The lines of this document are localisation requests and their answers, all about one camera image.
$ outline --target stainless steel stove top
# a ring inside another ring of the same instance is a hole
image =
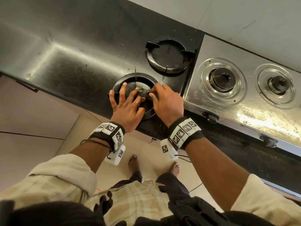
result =
[[[301,156],[301,74],[205,35],[185,109]]]

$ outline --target bare foot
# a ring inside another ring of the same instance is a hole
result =
[[[140,171],[139,162],[136,155],[133,155],[129,160],[129,170],[132,174],[136,171]]]
[[[177,162],[174,162],[171,166],[170,169],[168,170],[170,173],[174,174],[176,177],[180,173],[180,168]]]

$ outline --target plaid shirt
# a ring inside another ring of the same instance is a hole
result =
[[[80,157],[67,154],[37,165],[18,184],[0,193],[0,199],[14,199],[15,208],[49,201],[73,201],[91,210],[106,191],[94,194],[96,175]],[[113,206],[105,214],[107,225],[125,220],[133,225],[139,216],[154,220],[172,215],[169,198],[152,181],[132,182],[111,189]],[[256,214],[277,226],[301,225],[301,207],[270,190],[255,175],[250,175],[232,210]]]

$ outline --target hand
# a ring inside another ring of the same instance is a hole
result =
[[[184,101],[178,93],[174,92],[168,85],[161,86],[160,83],[156,83],[152,91],[156,91],[159,96],[157,98],[155,94],[149,94],[153,100],[153,108],[167,127],[183,117]]]
[[[126,85],[127,83],[123,83],[119,91],[118,105],[114,98],[114,91],[110,90],[109,96],[113,108],[113,116],[110,121],[120,124],[125,129],[126,133],[129,133],[137,128],[144,115],[144,108],[139,108],[137,110],[137,107],[141,102],[145,101],[145,98],[139,96],[134,100],[135,95],[139,92],[139,88],[137,87],[126,99]]]

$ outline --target white plastic device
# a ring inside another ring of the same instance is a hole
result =
[[[119,146],[119,148],[117,148],[115,153],[111,152],[104,160],[106,162],[112,163],[115,166],[117,166],[119,164],[125,150],[126,150],[126,146],[121,144]]]
[[[163,153],[166,153],[166,152],[170,153],[172,160],[176,160],[179,158],[179,156],[176,156],[178,154],[178,152],[171,145],[171,143],[168,141],[168,139],[161,140],[160,145],[161,145]]]

